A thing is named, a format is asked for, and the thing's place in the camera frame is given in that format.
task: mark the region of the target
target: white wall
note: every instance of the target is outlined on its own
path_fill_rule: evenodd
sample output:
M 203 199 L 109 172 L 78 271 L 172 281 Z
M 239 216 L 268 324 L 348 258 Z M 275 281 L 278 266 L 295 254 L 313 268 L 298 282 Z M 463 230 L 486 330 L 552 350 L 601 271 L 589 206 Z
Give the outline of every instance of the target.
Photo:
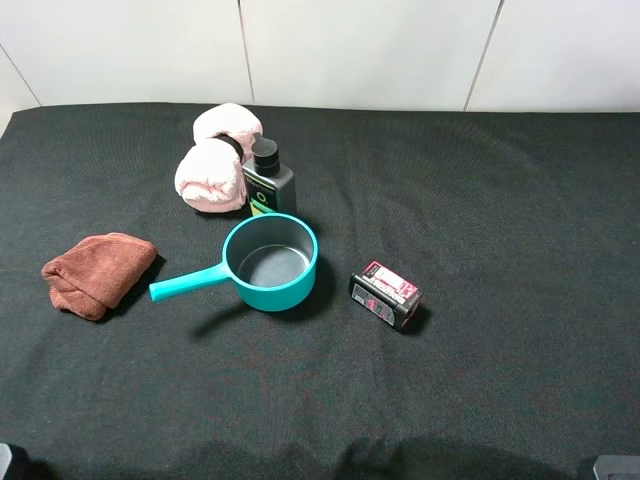
M 0 0 L 0 116 L 37 100 L 640 110 L 640 0 L 500 4 Z

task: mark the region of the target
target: black box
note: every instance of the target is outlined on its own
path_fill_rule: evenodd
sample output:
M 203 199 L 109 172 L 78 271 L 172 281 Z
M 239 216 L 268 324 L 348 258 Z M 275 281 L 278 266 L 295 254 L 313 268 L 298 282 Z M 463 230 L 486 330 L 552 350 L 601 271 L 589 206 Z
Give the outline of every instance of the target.
M 371 262 L 361 275 L 351 275 L 349 295 L 400 331 L 422 298 L 418 287 L 376 261 Z

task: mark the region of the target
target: teal saucepan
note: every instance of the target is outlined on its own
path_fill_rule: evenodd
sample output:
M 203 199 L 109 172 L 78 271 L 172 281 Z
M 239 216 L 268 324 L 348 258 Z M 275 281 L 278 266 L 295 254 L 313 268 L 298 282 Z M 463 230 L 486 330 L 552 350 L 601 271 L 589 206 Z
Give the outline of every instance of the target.
M 222 262 L 199 272 L 153 283 L 151 300 L 231 280 L 248 305 L 266 312 L 302 302 L 316 278 L 318 241 L 301 220 L 281 213 L 249 218 L 234 228 L 222 248 Z

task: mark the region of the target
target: black fabric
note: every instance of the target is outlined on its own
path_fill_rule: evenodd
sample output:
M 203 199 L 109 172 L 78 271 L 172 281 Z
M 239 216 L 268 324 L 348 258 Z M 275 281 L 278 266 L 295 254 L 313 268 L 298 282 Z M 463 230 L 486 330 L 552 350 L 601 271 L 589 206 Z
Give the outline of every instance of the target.
M 265 314 L 231 285 L 146 293 L 248 215 L 174 191 L 207 108 L 41 108 L 0 140 L 0 441 L 37 475 L 566 479 L 640 454 L 638 115 L 252 108 L 321 252 L 307 301 Z M 42 265 L 111 231 L 164 262 L 106 323 L 54 310 Z M 347 294 L 374 259 L 425 292 L 407 335 Z

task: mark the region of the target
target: folded cloth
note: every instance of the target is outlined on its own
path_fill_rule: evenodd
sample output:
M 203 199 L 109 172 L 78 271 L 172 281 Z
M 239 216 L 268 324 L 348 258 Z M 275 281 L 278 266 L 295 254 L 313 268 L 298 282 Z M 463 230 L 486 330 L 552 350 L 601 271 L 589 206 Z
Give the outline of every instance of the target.
M 97 321 L 118 305 L 157 253 L 150 242 L 124 233 L 96 235 L 47 263 L 42 277 L 51 284 L 54 307 Z
M 262 124 L 258 117 L 235 103 L 223 103 L 211 108 L 193 122 L 193 140 L 196 145 L 207 138 L 228 135 L 242 147 L 242 163 L 251 155 L 256 133 L 262 134 Z
M 229 212 L 244 205 L 246 187 L 241 158 L 227 142 L 202 140 L 178 165 L 176 192 L 201 212 Z

